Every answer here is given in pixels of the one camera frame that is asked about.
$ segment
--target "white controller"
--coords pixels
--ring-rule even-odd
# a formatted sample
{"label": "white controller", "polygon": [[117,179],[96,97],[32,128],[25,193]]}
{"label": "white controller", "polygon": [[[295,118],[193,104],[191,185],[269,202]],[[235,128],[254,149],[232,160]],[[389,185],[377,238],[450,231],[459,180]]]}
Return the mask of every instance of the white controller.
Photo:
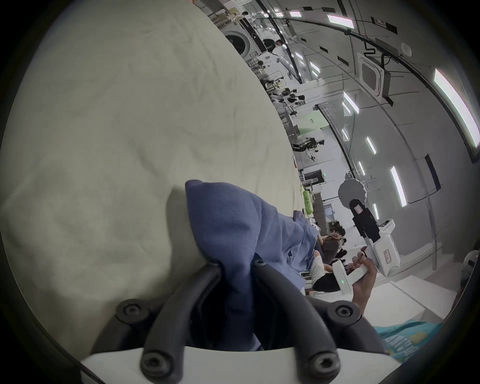
{"label": "white controller", "polygon": [[367,266],[362,264],[360,268],[355,269],[352,273],[347,275],[340,260],[333,263],[332,268],[338,286],[344,295],[350,293],[352,291],[352,285],[359,281],[368,271]]}

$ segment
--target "white cloth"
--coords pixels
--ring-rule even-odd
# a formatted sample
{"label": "white cloth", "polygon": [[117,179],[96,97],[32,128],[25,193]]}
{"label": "white cloth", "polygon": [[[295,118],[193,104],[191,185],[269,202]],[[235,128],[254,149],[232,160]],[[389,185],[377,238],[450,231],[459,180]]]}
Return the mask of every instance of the white cloth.
{"label": "white cloth", "polygon": [[247,64],[188,0],[75,1],[50,28],[0,150],[0,230],[43,326],[87,356],[115,306],[174,291],[204,264],[189,179],[292,215],[298,174]]}
{"label": "white cloth", "polygon": [[312,267],[310,268],[310,273],[312,274],[312,287],[315,282],[325,276],[325,267],[324,261],[322,260],[321,256],[317,256],[313,258]]}

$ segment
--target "ceiling light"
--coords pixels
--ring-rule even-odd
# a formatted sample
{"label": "ceiling light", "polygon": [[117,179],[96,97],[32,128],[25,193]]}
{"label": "ceiling light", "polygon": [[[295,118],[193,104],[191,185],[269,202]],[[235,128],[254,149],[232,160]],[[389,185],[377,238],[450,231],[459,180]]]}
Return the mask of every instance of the ceiling light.
{"label": "ceiling light", "polygon": [[465,123],[473,144],[477,147],[480,144],[480,131],[477,123],[473,119],[472,114],[468,110],[467,105],[462,100],[455,88],[452,87],[448,80],[436,68],[433,81],[440,87],[445,96],[447,96],[448,99],[452,102],[456,111]]}
{"label": "ceiling light", "polygon": [[347,107],[347,105],[345,104],[344,101],[342,101],[342,105],[343,105],[343,108],[345,108],[347,110],[348,114],[351,115],[352,111],[350,110],[350,108]]}
{"label": "ceiling light", "polygon": [[372,208],[373,208],[373,214],[375,215],[375,218],[376,218],[377,220],[379,220],[379,219],[380,219],[380,216],[378,216],[377,204],[373,203],[373,204],[372,204]]}
{"label": "ceiling light", "polygon": [[373,145],[372,141],[370,140],[370,137],[367,136],[367,138],[365,139],[370,147],[370,149],[372,150],[373,154],[376,155],[377,154],[377,150],[375,149],[375,146]]}
{"label": "ceiling light", "polygon": [[348,135],[347,135],[347,131],[345,130],[345,128],[342,128],[342,133],[343,133],[343,141],[348,141],[350,140],[348,138]]}
{"label": "ceiling light", "polygon": [[363,165],[361,164],[361,162],[359,161],[359,168],[360,168],[360,172],[363,176],[365,176],[365,170],[363,169]]}
{"label": "ceiling light", "polygon": [[349,95],[347,95],[346,92],[343,93],[343,97],[345,98],[346,101],[348,101],[348,103],[352,106],[352,108],[355,110],[355,112],[357,114],[359,114],[360,108],[357,107],[357,104],[355,104],[355,102],[352,100],[352,98]]}
{"label": "ceiling light", "polygon": [[346,17],[335,16],[335,15],[327,15],[327,17],[328,17],[328,21],[331,22],[332,24],[343,25],[344,27],[353,29],[353,21],[351,19],[348,19]]}
{"label": "ceiling light", "polygon": [[320,68],[318,68],[315,64],[313,64],[311,61],[310,61],[310,66],[315,69],[318,73],[320,73]]}
{"label": "ceiling light", "polygon": [[402,205],[402,207],[404,207],[407,205],[407,198],[405,197],[405,193],[403,192],[402,183],[400,181],[400,177],[398,176],[395,166],[390,168],[390,173],[392,174],[393,181],[395,182],[396,191],[400,199],[400,204]]}

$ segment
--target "teal bag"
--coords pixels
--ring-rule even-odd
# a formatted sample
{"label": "teal bag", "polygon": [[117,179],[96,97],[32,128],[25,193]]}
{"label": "teal bag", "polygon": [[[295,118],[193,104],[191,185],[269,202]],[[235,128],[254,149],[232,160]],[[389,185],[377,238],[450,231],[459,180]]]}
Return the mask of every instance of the teal bag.
{"label": "teal bag", "polygon": [[403,363],[428,343],[441,327],[442,323],[410,320],[400,325],[374,328],[384,341],[390,356]]}

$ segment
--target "screw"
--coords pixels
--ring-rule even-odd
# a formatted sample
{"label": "screw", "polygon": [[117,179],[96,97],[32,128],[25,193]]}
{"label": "screw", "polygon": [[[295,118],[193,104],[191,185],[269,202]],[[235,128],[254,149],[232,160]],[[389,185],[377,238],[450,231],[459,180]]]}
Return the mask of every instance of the screw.
{"label": "screw", "polygon": [[351,315],[353,315],[353,310],[350,307],[347,307],[346,305],[340,305],[335,310],[335,312],[340,317],[350,317]]}
{"label": "screw", "polygon": [[123,308],[123,313],[126,315],[136,315],[140,313],[140,306],[137,304],[129,304]]}
{"label": "screw", "polygon": [[320,353],[311,360],[310,369],[315,376],[333,373],[340,368],[340,360],[335,353]]}
{"label": "screw", "polygon": [[167,376],[170,363],[160,352],[148,352],[142,356],[142,371],[151,376]]}

